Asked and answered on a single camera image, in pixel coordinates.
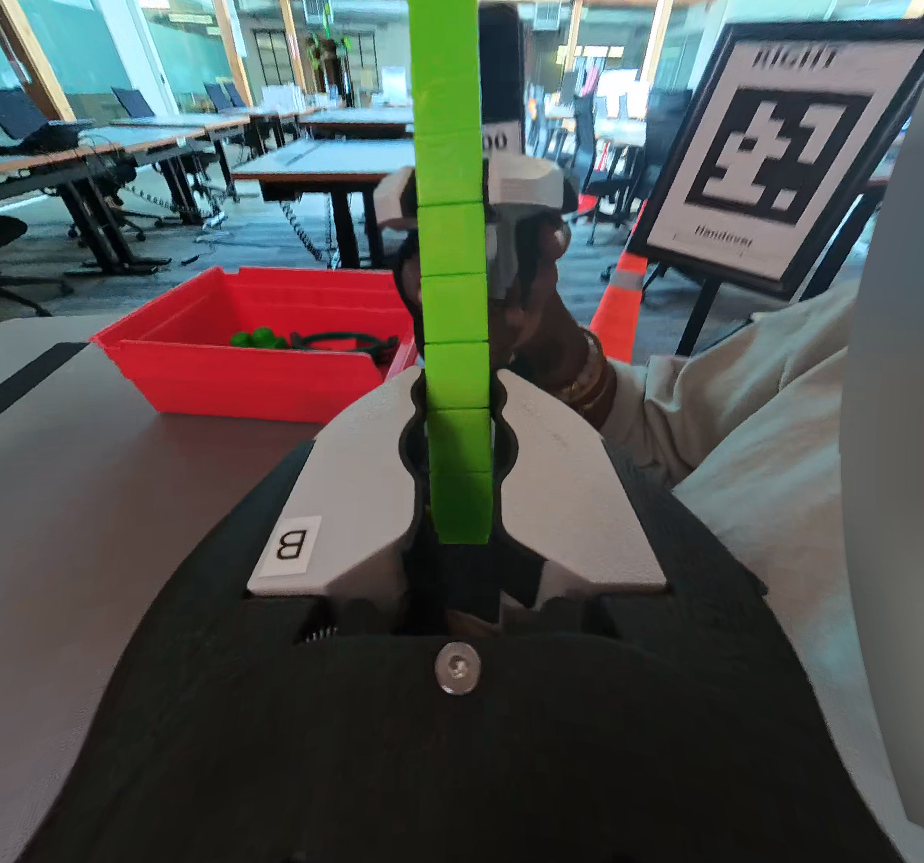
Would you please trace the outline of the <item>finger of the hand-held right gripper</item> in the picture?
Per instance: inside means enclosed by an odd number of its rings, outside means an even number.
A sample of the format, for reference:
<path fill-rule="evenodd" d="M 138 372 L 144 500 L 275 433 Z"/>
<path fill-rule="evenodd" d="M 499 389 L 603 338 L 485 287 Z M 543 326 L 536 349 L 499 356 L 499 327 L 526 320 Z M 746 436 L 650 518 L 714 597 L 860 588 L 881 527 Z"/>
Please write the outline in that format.
<path fill-rule="evenodd" d="M 380 230 L 418 228 L 418 194 L 414 168 L 400 168 L 379 182 L 374 190 L 374 211 Z"/>
<path fill-rule="evenodd" d="M 527 154 L 485 158 L 485 204 L 491 210 L 520 206 L 562 216 L 578 211 L 579 180 L 559 164 Z"/>

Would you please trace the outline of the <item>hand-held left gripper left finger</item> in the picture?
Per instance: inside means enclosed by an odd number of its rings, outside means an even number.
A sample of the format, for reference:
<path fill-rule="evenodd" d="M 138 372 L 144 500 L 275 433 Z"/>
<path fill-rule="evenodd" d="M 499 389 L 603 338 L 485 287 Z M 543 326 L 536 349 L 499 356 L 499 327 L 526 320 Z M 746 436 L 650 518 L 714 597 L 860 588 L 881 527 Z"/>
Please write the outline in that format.
<path fill-rule="evenodd" d="M 248 580 L 258 597 L 314 596 L 341 607 L 400 607 L 405 554 L 422 520 L 408 457 L 422 368 L 412 365 L 317 434 Z"/>

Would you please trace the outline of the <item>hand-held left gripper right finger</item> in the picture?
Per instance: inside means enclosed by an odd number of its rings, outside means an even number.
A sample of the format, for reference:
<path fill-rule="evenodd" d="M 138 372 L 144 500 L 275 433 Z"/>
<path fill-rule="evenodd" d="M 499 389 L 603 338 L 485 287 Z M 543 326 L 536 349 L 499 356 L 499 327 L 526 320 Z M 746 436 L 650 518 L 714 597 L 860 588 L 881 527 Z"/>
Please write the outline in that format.
<path fill-rule="evenodd" d="M 601 434 L 570 407 L 499 372 L 502 592 L 537 610 L 556 598 L 661 594 L 666 577 Z"/>

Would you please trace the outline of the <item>green segmented bar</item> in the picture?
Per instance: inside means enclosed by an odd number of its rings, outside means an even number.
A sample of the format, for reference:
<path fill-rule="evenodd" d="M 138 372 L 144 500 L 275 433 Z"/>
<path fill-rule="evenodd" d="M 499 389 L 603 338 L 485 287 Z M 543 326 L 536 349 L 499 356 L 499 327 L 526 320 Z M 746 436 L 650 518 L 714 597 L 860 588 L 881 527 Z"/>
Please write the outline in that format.
<path fill-rule="evenodd" d="M 478 0 L 409 0 L 431 511 L 445 545 L 493 509 Z"/>

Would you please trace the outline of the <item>red plastic bin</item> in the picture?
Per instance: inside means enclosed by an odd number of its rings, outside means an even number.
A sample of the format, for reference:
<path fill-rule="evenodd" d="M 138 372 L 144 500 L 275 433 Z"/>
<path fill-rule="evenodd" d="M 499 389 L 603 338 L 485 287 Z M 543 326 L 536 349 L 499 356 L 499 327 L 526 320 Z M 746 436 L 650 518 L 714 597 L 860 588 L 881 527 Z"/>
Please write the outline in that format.
<path fill-rule="evenodd" d="M 291 349 L 238 349 L 265 326 Z M 327 423 L 415 360 L 385 271 L 213 267 L 90 342 L 161 413 Z"/>

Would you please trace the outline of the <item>person's right forearm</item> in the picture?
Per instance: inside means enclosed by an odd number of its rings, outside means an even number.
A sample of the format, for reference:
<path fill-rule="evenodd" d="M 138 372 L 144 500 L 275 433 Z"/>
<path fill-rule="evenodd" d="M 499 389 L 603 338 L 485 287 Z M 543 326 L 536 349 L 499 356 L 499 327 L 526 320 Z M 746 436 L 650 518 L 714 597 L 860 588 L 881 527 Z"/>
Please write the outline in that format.
<path fill-rule="evenodd" d="M 838 453 L 848 340 L 860 282 L 761 316 L 693 357 L 612 362 L 616 394 L 600 433 L 664 487 L 710 499 L 788 482 Z"/>

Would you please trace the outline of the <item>person's right hand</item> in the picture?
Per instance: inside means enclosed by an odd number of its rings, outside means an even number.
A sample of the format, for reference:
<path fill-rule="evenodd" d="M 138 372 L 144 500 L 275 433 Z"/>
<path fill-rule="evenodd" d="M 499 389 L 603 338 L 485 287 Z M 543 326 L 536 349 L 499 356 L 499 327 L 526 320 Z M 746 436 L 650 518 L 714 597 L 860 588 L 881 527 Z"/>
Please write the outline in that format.
<path fill-rule="evenodd" d="M 491 371 L 513 368 L 542 390 L 581 402 L 600 380 L 600 352 L 561 298 L 558 262 L 571 231 L 555 214 L 537 218 L 530 248 L 535 276 L 523 297 L 515 279 L 502 299 L 488 301 Z"/>

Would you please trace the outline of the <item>grey office desk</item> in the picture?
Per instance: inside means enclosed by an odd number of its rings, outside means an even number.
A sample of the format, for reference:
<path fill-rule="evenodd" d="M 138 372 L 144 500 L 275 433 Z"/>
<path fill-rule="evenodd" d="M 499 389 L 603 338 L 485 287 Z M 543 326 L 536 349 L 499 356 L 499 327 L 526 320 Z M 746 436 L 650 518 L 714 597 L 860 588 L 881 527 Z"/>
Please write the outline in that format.
<path fill-rule="evenodd" d="M 116 125 L 84 130 L 76 148 L 53 153 L 2 155 L 1 197 L 8 202 L 20 196 L 53 190 L 64 202 L 78 237 L 90 249 L 93 261 L 75 269 L 74 276 L 149 277 L 170 265 L 168 258 L 133 254 L 121 224 L 100 189 L 100 181 L 118 163 L 171 166 L 187 153 L 199 151 L 207 141 L 202 126 Z"/>
<path fill-rule="evenodd" d="M 118 128 L 145 130 L 150 132 L 168 131 L 179 135 L 184 132 L 193 141 L 207 141 L 217 155 L 217 162 L 225 182 L 225 196 L 233 203 L 239 203 L 240 197 L 229 166 L 225 143 L 231 139 L 243 139 L 250 124 L 248 114 L 237 113 L 202 113 L 182 114 L 172 118 L 143 117 L 122 118 L 114 122 Z"/>
<path fill-rule="evenodd" d="M 413 138 L 412 107 L 342 107 L 312 109 L 298 125 L 319 141 L 395 141 Z"/>
<path fill-rule="evenodd" d="M 294 203 L 303 195 L 329 198 L 336 252 L 342 268 L 359 269 L 360 253 L 350 199 L 361 198 L 373 269 L 385 266 L 385 249 L 373 194 L 387 176 L 414 164 L 410 140 L 318 141 L 300 139 L 234 167 L 235 182 L 255 182 L 266 202 Z"/>

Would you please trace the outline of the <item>green potted plant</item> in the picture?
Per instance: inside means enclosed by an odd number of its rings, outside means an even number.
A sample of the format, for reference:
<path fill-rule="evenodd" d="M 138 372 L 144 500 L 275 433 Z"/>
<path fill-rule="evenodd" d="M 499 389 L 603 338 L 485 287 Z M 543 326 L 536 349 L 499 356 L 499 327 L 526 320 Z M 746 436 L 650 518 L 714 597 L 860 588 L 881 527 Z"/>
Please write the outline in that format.
<path fill-rule="evenodd" d="M 354 86 L 349 68 L 351 43 L 347 37 L 334 33 L 333 11 L 329 0 L 318 3 L 316 16 L 320 24 L 312 28 L 309 13 L 306 12 L 306 50 L 314 90 L 351 107 L 354 104 Z"/>

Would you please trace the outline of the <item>orange traffic cone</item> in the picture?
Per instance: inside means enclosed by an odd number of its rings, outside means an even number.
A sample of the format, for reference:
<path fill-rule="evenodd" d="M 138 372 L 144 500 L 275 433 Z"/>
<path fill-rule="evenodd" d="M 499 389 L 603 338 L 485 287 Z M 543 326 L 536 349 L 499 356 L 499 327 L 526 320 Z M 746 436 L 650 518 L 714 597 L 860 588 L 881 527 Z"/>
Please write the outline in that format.
<path fill-rule="evenodd" d="M 641 312 L 648 259 L 622 250 L 609 271 L 606 289 L 590 323 L 590 330 L 611 360 L 630 363 Z"/>

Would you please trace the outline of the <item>black sign stand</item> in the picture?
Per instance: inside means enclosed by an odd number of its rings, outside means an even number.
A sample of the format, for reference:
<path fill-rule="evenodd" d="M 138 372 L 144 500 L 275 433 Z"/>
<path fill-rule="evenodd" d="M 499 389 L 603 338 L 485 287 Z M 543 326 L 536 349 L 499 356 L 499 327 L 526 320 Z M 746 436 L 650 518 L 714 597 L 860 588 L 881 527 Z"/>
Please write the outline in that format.
<path fill-rule="evenodd" d="M 886 176 L 875 176 L 867 182 L 855 204 L 847 213 L 846 218 L 839 225 L 814 274 L 801 292 L 800 300 L 802 302 L 814 299 L 831 286 L 867 223 L 879 210 L 887 186 L 888 178 Z M 687 326 L 676 348 L 677 355 L 687 357 L 695 349 L 719 288 L 718 280 L 709 280 L 701 287 L 697 301 L 687 320 Z"/>

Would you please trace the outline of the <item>black framed marker sign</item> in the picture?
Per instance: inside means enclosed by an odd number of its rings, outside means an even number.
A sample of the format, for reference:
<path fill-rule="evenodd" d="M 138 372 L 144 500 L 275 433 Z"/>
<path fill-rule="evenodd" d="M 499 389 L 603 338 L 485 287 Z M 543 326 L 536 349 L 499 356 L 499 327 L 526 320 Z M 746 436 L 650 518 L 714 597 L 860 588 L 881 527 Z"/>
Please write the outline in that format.
<path fill-rule="evenodd" d="M 920 18 L 724 26 L 628 251 L 791 297 L 910 117 L 922 73 Z"/>

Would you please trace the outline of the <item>black tape strip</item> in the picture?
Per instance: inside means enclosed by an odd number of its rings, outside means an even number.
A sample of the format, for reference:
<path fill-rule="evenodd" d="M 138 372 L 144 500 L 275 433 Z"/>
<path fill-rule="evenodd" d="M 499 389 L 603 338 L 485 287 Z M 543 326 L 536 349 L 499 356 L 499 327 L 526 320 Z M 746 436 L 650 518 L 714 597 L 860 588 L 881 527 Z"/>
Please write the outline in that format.
<path fill-rule="evenodd" d="M 1 413 L 16 405 L 88 346 L 87 341 L 57 342 L 4 377 L 1 381 Z"/>

